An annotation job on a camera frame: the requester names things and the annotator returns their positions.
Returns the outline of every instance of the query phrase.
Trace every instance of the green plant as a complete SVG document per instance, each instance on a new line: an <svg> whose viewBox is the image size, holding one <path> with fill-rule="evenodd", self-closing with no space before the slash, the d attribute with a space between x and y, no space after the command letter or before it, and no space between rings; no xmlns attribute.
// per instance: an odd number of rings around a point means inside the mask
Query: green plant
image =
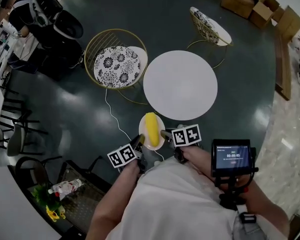
<svg viewBox="0 0 300 240"><path fill-rule="evenodd" d="M49 194L48 189L46 184L38 185L31 194L39 205L48 207L50 211L56 211L61 206L60 200L54 194Z"/></svg>

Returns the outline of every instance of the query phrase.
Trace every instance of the dark green floor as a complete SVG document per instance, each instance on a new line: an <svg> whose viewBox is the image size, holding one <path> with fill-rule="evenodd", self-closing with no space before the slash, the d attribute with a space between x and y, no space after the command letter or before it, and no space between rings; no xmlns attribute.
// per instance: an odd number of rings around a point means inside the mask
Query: dark green floor
<svg viewBox="0 0 300 240"><path fill-rule="evenodd" d="M84 35L79 41L82 47L102 30L122 28L142 39L150 62L164 52L184 50L193 39L191 6L218 21L230 33L234 46L229 47L225 62L215 70L216 101L206 114L183 123L199 124L207 150L215 138L250 139L259 152L275 89L273 27L260 31L248 20L221 8L220 0L63 0L62 5L83 25ZM82 68L60 82L41 74L13 72L10 85L24 95L28 108L49 132L47 157L60 154L87 168L97 156L106 157L128 142L110 117L105 89L98 87ZM124 93L144 99L139 87ZM115 91L108 92L108 102L131 138L138 134L142 116L153 111L150 106L128 102ZM180 123L161 118L166 127ZM171 150L159 152L166 158L172 155ZM51 169L56 174L58 166L56 162ZM105 161L98 163L94 172L111 183L118 175Z"/></svg>

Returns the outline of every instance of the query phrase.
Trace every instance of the handheld device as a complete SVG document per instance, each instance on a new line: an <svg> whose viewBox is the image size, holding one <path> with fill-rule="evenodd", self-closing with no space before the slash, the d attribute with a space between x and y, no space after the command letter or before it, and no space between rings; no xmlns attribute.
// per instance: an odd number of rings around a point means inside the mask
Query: handheld device
<svg viewBox="0 0 300 240"><path fill-rule="evenodd" d="M214 139L211 147L211 176L214 185L228 184L227 191L219 196L220 204L231 210L245 204L239 195L247 190L258 168L255 167L256 148L249 139ZM246 184L236 186L238 176L249 175Z"/></svg>

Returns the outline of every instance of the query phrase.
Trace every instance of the gold wire chair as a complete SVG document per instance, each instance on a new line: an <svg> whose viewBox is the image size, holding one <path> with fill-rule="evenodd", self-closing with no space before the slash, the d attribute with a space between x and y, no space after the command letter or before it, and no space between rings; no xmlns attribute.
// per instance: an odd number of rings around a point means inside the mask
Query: gold wire chair
<svg viewBox="0 0 300 240"><path fill-rule="evenodd" d="M209 27L204 22L202 22L199 18L197 18L197 16L191 11L191 9L190 9L190 15L191 15L193 25L195 26L195 29L197 30L197 34L194 38L194 41L192 41L186 49L188 50L192 45L194 45L196 43L200 43L200 42L209 42L209 43L213 44L215 47L220 47L220 45L217 45L217 43L219 42L219 40L223 41L225 44L227 44L227 45L225 45L223 59L217 65L212 67L212 69L219 67L226 59L228 46L234 46L233 42L228 43L227 41L222 39L215 31L213 31L211 29L211 27ZM198 35L204 39L197 40Z"/></svg>
<svg viewBox="0 0 300 240"><path fill-rule="evenodd" d="M116 90L120 93L120 95L122 97L124 97L126 100L128 100L132 103L148 105L147 103L133 101L133 100L127 98L125 95L123 95L122 92L120 91L123 89L127 89L129 87L134 87L135 84L140 84L139 81L144 76L147 66L148 66L148 63L146 64L143 72L141 73L141 76L128 86L125 86L122 88L111 88L111 87L106 87L104 85L101 85L97 81L95 74L94 74L94 65L95 65L96 58L100 52L102 52L104 49L112 47L112 46L140 47L148 55L147 49L146 49L144 43L134 33L130 32L128 30L125 30L125 29L120 29L120 28L107 29L107 30L100 32L94 38L92 38L92 40L88 43L88 45L85 49L84 66L85 66L85 70L86 70L87 74L92 79L92 81L94 81L98 86L105 88L105 89Z"/></svg>

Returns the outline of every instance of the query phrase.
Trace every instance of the white shirt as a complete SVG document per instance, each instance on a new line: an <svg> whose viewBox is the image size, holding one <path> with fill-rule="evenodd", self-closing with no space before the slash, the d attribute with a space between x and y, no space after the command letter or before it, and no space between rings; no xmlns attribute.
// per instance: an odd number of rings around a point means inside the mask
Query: white shirt
<svg viewBox="0 0 300 240"><path fill-rule="evenodd" d="M232 240L237 213L219 204L221 193L172 157L139 179L107 240ZM270 240L285 239L265 218L257 216L257 223Z"/></svg>

